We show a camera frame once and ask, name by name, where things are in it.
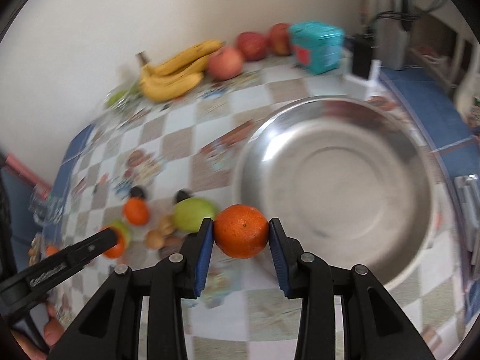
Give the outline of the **dark plum two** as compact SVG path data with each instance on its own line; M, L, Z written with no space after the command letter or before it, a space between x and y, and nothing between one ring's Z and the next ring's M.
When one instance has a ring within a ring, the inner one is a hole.
M175 203L180 203L182 201L185 201L186 199L192 197L191 195L191 192L188 191L188 190L185 190L185 189L180 189L176 192L176 195L175 195Z

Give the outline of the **pale red apple front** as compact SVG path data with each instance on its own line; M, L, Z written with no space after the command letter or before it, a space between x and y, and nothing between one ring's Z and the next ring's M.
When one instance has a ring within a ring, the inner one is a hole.
M244 58L239 49L224 46L210 55L208 74L214 80L230 80L242 73Z

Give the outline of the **clear bag green fruits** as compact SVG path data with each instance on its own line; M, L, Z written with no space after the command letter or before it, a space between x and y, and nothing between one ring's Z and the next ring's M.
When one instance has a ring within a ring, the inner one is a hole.
M103 102L103 110L125 111L142 96L137 80L122 83L106 95Z

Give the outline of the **green mango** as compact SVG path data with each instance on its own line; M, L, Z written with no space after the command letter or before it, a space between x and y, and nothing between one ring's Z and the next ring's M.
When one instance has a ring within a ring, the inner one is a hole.
M184 233L196 233L205 218L215 219L218 209L202 197L189 197L173 206L174 227Z

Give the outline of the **dark plum one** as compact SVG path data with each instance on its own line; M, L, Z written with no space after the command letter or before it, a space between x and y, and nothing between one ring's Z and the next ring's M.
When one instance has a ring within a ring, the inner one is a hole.
M146 192L145 190L140 187L140 186L133 186L128 193L129 197L137 197L140 199L146 199Z

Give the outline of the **checkered printed tablecloth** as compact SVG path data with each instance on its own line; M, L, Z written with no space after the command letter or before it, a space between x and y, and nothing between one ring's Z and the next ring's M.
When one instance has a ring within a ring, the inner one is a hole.
M175 101L135 97L79 133L42 244L63 248L111 224L127 241L118 258L97 257L55 288L60 322L72 322L114 267L152 267L177 252L184 214L242 204L279 219L328 264L368 267L433 355L450 358L479 316L453 186L479 169L479 147L419 67L382 70L358 102L349 64L314 76L270 57ZM180 212L183 189L191 200Z

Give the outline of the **steel thermos flask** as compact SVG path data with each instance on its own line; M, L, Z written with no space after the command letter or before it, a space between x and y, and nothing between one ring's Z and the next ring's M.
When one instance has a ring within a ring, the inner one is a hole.
M402 21L401 15L411 11L411 0L370 0L371 19L383 12L389 16L378 18L373 26L377 58L385 68L404 68L412 24Z

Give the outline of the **brown round fruit one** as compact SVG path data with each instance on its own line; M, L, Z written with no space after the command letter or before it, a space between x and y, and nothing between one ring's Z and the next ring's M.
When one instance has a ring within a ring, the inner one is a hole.
M165 239L158 230L154 229L145 234L144 244L148 249L160 250L165 245Z

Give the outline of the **brown round fruit two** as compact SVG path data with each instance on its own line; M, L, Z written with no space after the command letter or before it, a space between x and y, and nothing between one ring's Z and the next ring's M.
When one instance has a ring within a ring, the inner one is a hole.
M159 218L157 230L162 237L171 236L176 231L170 214L163 215Z

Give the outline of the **black power adapter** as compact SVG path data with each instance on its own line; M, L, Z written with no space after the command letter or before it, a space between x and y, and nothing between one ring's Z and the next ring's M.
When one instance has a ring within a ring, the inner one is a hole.
M374 57L373 38L356 34L353 38L352 49L352 74L368 80L370 76L371 63Z

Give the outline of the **large steel bowl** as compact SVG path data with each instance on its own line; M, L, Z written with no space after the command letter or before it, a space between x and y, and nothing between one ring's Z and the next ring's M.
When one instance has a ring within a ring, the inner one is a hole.
M426 152L394 116L347 97L271 114L239 154L232 195L328 264L366 265L387 289L416 269L438 212Z

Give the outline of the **yellow banana bunch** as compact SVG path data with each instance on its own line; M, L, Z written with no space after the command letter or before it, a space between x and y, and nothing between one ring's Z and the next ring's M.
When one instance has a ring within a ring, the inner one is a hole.
M138 53L141 74L137 85L140 92L152 102L179 98L202 82L210 55L223 46L223 41L203 41L159 65L152 64L144 52Z

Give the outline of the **orange tangerine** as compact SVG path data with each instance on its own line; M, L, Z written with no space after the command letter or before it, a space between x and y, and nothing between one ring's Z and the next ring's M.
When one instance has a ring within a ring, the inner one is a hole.
M148 205L144 199L139 197L131 197L126 201L123 214L127 221L135 226L146 225L150 220Z
M110 227L110 229L116 234L117 242L112 248L105 251L103 256L110 259L117 259L125 252L125 249L127 248L127 240L125 233L118 227Z
M252 258L268 243L269 223L263 214L249 205L231 205L214 220L216 245L230 258Z

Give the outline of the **red apple middle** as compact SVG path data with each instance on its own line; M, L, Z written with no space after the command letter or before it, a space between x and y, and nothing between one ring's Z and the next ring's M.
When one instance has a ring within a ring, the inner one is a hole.
M256 32L240 33L237 37L237 48L247 62L265 59L268 54L266 37Z

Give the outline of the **red apple right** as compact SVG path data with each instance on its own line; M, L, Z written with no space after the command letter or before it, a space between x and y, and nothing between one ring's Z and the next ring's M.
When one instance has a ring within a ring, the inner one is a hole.
M288 56L291 55L290 38L288 29L290 24L278 23L274 24L268 32L269 46L275 55Z

